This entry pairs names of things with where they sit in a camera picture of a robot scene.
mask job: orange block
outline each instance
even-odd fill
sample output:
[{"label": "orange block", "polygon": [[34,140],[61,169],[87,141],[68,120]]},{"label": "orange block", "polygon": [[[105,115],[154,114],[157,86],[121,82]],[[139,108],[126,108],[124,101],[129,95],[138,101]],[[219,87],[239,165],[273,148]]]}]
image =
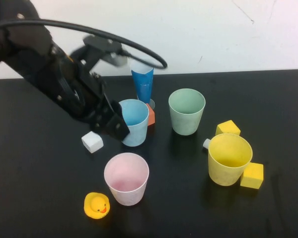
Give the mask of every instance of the orange block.
[{"label": "orange block", "polygon": [[148,119],[148,125],[152,125],[155,123],[155,118],[154,118],[154,111],[151,109],[148,103],[146,103],[148,108],[149,108],[149,119]]}]

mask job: cup rim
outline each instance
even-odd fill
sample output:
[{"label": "cup rim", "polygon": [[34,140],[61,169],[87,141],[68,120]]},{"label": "cup rim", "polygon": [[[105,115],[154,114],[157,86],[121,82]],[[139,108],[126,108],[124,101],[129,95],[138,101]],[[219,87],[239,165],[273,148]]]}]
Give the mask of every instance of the cup rim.
[{"label": "cup rim", "polygon": [[149,108],[148,108],[148,106],[146,105],[146,103],[144,103],[143,101],[140,101],[140,100],[138,100],[138,99],[130,98],[130,99],[125,99],[125,100],[120,101],[119,104],[120,104],[121,102],[124,102],[124,101],[139,101],[139,102],[141,102],[142,104],[144,104],[144,105],[147,107],[147,111],[148,111],[148,113],[147,113],[147,117],[146,117],[142,122],[140,122],[140,123],[138,123],[138,124],[135,124],[135,125],[127,125],[128,127],[133,127],[133,126],[140,125],[141,123],[144,123],[144,121],[146,121],[146,120],[149,118]]},{"label": "cup rim", "polygon": [[[223,164],[221,164],[220,162],[218,162],[216,159],[214,159],[214,157],[212,156],[211,151],[210,151],[210,145],[211,145],[211,142],[212,142],[212,140],[213,140],[215,137],[218,137],[218,136],[221,136],[221,135],[224,135],[224,134],[229,134],[229,135],[233,135],[233,136],[240,137],[242,140],[244,140],[244,141],[247,143],[247,145],[248,145],[249,148],[250,148],[250,152],[251,152],[250,159],[248,160],[247,163],[245,163],[244,165],[239,166],[239,167],[230,167],[230,166],[223,165]],[[236,134],[232,134],[232,133],[221,133],[221,134],[218,134],[218,135],[214,136],[214,137],[210,140],[210,144],[209,144],[209,149],[208,149],[208,151],[209,151],[209,154],[210,154],[211,158],[212,158],[216,163],[218,163],[219,165],[222,165],[222,166],[224,166],[224,167],[226,167],[226,168],[230,168],[230,169],[240,169],[240,168],[242,168],[242,167],[248,165],[248,164],[251,162],[252,158],[253,158],[253,149],[252,149],[251,145],[248,143],[248,141],[245,140],[243,137],[241,137],[241,136],[239,136],[239,135],[236,135]]]},{"label": "cup rim", "polygon": [[[183,89],[190,89],[190,90],[192,90],[192,91],[195,91],[195,92],[199,93],[199,94],[202,96],[202,98],[204,99],[204,105],[203,105],[203,107],[202,107],[200,110],[198,110],[198,111],[195,112],[195,113],[181,113],[181,112],[178,112],[177,110],[175,110],[175,109],[171,106],[171,104],[170,104],[170,98],[171,98],[171,96],[172,96],[174,93],[176,93],[177,91],[180,91],[180,90],[183,90]],[[193,88],[180,88],[180,89],[175,90],[173,93],[170,94],[169,99],[168,99],[168,103],[169,103],[169,107],[170,107],[172,110],[174,110],[175,112],[179,113],[179,114],[182,114],[182,115],[194,115],[194,114],[197,114],[197,113],[201,112],[201,111],[204,109],[204,107],[205,107],[207,101],[205,100],[205,97],[203,96],[202,93],[200,93],[199,91],[197,91],[197,90],[195,90],[195,89],[193,89]]]},{"label": "cup rim", "polygon": [[[136,188],[136,189],[134,189],[134,190],[132,190],[132,191],[119,191],[119,190],[117,190],[117,189],[115,189],[115,188],[113,188],[112,186],[109,185],[109,183],[107,182],[106,177],[105,177],[105,171],[106,171],[107,166],[108,166],[108,164],[109,164],[109,162],[110,162],[111,160],[113,160],[114,158],[116,158],[116,157],[118,157],[118,156],[126,155],[126,154],[136,155],[138,158],[142,159],[142,160],[144,161],[145,165],[147,166],[148,174],[147,174],[147,178],[146,178],[146,180],[144,181],[144,183],[143,183],[141,186],[139,186],[138,188]],[[120,192],[120,193],[130,193],[130,192],[134,192],[134,191],[139,190],[140,188],[142,188],[142,187],[147,183],[148,178],[149,178],[149,172],[150,172],[150,171],[149,171],[149,165],[148,165],[147,161],[146,161],[143,157],[141,157],[140,155],[137,155],[137,154],[135,154],[135,153],[126,152],[126,153],[120,153],[120,154],[115,155],[113,158],[111,158],[111,159],[107,162],[107,164],[106,164],[106,166],[105,166],[105,169],[104,169],[104,179],[105,179],[105,183],[107,184],[107,186],[108,186],[110,189],[112,189],[112,190],[114,190],[114,191],[116,191],[116,192]]]},{"label": "cup rim", "polygon": [[[137,65],[137,64],[139,64],[139,65],[142,65],[142,64],[143,64],[144,66],[148,67],[148,71],[146,71],[146,72],[144,72],[144,73],[139,73],[139,72],[135,71],[135,65]],[[149,66],[149,65],[146,65],[146,64],[144,64],[144,63],[141,63],[141,62],[139,62],[139,61],[137,61],[137,60],[135,60],[135,59],[133,59],[133,60],[130,62],[130,64],[129,64],[129,68],[130,68],[131,71],[133,71],[133,72],[135,72],[135,73],[139,73],[139,74],[147,74],[147,73],[149,73],[149,72],[151,72],[151,71],[154,70],[153,67],[151,67],[151,66]]]}]

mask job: pink cup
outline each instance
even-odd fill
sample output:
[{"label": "pink cup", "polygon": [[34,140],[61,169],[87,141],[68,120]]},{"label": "pink cup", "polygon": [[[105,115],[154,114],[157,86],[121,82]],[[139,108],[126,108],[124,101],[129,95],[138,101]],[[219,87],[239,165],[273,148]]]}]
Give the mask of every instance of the pink cup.
[{"label": "pink cup", "polygon": [[117,202],[132,206],[144,196],[149,166],[139,155],[122,153],[108,161],[104,177]]}]

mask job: yellow cube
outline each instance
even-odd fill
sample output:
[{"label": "yellow cube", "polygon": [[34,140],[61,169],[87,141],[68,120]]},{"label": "yellow cube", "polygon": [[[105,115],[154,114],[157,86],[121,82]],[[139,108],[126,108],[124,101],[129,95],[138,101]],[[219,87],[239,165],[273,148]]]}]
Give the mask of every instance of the yellow cube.
[{"label": "yellow cube", "polygon": [[259,189],[264,180],[264,165],[249,163],[240,179],[240,185]]},{"label": "yellow cube", "polygon": [[218,124],[217,126],[215,135],[222,134],[222,133],[231,133],[231,134],[239,135],[240,129],[235,125],[235,123],[232,120],[228,120],[226,122]]}]

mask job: yellow cup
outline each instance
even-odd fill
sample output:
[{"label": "yellow cup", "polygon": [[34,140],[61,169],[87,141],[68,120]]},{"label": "yellow cup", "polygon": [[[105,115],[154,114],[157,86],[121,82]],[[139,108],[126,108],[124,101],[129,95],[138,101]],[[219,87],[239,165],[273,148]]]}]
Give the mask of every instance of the yellow cup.
[{"label": "yellow cup", "polygon": [[230,186],[251,161],[250,144],[235,134],[219,134],[209,144],[209,175],[219,185]]}]

